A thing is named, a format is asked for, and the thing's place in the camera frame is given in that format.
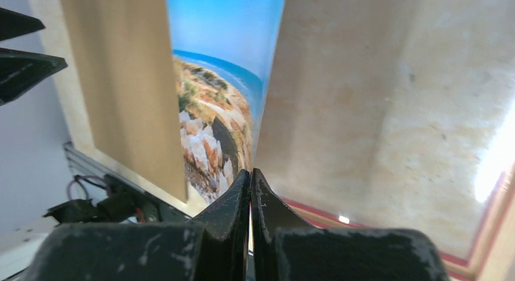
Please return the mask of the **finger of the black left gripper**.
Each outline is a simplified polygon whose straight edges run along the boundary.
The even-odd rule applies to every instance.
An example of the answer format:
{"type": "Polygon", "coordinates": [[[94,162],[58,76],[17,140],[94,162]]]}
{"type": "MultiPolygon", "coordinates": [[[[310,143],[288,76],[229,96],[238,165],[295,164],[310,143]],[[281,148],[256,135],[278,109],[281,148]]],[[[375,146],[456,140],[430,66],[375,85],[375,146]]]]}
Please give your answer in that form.
{"type": "Polygon", "coordinates": [[[17,100],[66,67],[66,60],[61,57],[2,48],[1,105],[17,100]]]}
{"type": "Polygon", "coordinates": [[[34,33],[45,29],[41,20],[1,8],[1,41],[34,33]]]}

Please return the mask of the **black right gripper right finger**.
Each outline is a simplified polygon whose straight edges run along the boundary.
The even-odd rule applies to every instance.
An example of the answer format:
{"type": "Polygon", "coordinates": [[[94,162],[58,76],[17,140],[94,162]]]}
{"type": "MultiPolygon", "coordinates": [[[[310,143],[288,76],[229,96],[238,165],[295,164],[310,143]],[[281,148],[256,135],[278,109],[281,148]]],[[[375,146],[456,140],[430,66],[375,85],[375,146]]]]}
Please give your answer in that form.
{"type": "Polygon", "coordinates": [[[257,280],[448,280],[437,248],[413,229],[317,228],[251,173],[257,280]]]}

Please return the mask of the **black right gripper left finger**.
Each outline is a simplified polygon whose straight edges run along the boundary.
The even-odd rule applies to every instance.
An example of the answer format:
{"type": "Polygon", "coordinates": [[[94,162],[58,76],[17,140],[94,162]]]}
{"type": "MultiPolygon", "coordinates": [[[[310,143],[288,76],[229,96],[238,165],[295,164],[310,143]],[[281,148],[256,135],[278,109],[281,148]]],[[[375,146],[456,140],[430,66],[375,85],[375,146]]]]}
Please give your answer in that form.
{"type": "Polygon", "coordinates": [[[250,173],[184,222],[65,224],[40,246],[23,280],[245,280],[250,173]]]}

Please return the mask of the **pink wooden picture frame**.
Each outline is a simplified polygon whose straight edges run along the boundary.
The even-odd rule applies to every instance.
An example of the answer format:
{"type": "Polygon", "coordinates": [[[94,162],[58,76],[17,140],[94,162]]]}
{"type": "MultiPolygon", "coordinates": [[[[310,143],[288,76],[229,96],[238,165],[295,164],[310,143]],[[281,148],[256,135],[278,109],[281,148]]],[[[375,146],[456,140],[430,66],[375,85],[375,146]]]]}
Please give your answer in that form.
{"type": "Polygon", "coordinates": [[[381,200],[357,218],[285,199],[308,222],[322,228],[417,228],[437,244],[456,280],[505,280],[514,258],[514,163],[483,163],[468,180],[446,180],[442,191],[423,196],[401,189],[400,200],[381,200]]]}

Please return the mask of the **landscape beach photo print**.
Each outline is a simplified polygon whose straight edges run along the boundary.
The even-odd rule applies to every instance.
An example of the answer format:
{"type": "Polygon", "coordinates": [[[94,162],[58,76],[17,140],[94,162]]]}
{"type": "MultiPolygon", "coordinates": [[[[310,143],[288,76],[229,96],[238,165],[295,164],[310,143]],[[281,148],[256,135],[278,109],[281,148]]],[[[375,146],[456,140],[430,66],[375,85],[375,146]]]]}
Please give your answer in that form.
{"type": "Polygon", "coordinates": [[[186,182],[207,203],[250,171],[285,0],[166,0],[186,182]]]}

